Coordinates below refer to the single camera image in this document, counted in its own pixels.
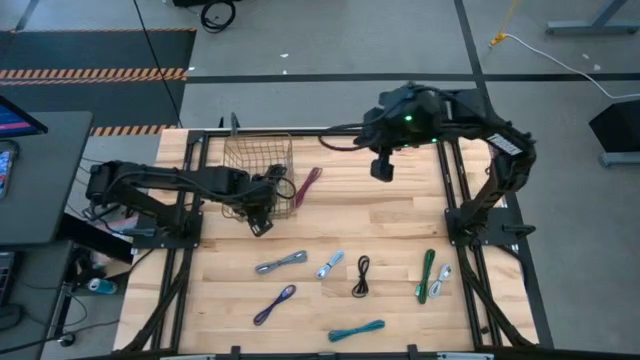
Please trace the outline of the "black desk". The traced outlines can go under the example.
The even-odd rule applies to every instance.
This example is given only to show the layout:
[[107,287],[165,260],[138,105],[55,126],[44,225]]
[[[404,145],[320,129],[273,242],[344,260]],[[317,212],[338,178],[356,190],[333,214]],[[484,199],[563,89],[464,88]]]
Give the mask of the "black desk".
[[8,193],[0,199],[0,246],[53,241],[83,155],[94,115],[87,111],[35,112],[48,127],[41,135],[16,139]]

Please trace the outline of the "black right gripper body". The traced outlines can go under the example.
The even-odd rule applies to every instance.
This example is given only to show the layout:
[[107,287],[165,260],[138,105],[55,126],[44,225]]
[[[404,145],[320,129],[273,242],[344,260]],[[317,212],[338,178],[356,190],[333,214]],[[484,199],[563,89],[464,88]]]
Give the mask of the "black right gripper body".
[[437,88],[407,83],[380,93],[378,107],[366,112],[366,145],[378,154],[371,163],[371,176],[391,182],[393,151],[431,143],[445,116],[446,105]]

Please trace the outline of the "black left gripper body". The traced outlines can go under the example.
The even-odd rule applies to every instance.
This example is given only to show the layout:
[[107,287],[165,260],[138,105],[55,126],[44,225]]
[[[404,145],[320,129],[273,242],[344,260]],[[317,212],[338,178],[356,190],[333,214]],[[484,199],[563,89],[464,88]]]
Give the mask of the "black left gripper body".
[[273,227],[269,214],[277,200],[279,178],[266,178],[264,174],[244,173],[236,182],[232,202],[232,211],[248,222],[255,237],[261,237]]

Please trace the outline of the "black box on grey foot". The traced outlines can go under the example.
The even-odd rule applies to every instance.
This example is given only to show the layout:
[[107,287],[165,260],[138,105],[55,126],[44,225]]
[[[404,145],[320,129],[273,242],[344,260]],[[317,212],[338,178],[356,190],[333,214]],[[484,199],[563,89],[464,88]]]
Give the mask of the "black box on grey foot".
[[604,149],[603,167],[640,165],[640,100],[610,105],[589,126]]

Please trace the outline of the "gold wire basket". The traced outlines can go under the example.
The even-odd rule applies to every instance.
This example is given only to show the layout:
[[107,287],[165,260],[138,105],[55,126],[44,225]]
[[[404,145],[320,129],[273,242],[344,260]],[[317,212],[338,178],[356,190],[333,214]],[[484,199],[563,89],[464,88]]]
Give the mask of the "gold wire basket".
[[290,134],[271,132],[228,137],[224,141],[222,164],[244,170],[250,175],[266,175],[276,165],[283,167],[276,184],[274,209],[269,217],[287,219],[292,214],[297,188]]

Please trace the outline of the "phone with lit screen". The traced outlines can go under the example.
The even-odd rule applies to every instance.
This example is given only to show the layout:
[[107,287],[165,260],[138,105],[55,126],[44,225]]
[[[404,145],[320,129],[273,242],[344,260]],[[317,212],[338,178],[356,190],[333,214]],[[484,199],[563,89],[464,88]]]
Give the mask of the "phone with lit screen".
[[8,184],[14,163],[20,153],[19,144],[10,139],[0,141],[0,200],[8,192]]

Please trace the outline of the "blue can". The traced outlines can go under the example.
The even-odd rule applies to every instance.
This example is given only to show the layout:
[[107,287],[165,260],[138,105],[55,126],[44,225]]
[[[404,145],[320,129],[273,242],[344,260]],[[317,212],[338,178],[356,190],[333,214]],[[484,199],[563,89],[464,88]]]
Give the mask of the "blue can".
[[104,295],[112,295],[117,292],[117,284],[115,282],[102,278],[91,279],[87,284],[87,288],[92,292]]

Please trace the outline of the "grey desk foot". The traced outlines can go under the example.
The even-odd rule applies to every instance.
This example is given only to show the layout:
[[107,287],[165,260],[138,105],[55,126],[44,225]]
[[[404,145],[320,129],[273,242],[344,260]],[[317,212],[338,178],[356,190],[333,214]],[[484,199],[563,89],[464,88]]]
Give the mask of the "grey desk foot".
[[545,32],[557,36],[600,36],[630,34],[640,31],[640,22],[611,23],[613,16],[628,0],[609,0],[590,21],[553,21],[546,24]]

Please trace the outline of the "black mat hazard stripes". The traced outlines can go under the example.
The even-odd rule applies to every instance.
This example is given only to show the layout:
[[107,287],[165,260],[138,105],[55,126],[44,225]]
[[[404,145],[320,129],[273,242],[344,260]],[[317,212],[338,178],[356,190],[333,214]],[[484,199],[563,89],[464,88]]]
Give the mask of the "black mat hazard stripes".
[[88,111],[94,136],[179,124],[193,28],[0,32],[0,95],[28,112]]

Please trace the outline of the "black computer monitor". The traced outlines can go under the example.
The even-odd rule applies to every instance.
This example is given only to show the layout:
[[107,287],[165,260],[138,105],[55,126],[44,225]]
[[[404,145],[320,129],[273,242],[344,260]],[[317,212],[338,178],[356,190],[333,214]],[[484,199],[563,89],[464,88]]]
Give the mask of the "black computer monitor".
[[0,95],[0,139],[46,134],[48,127]]

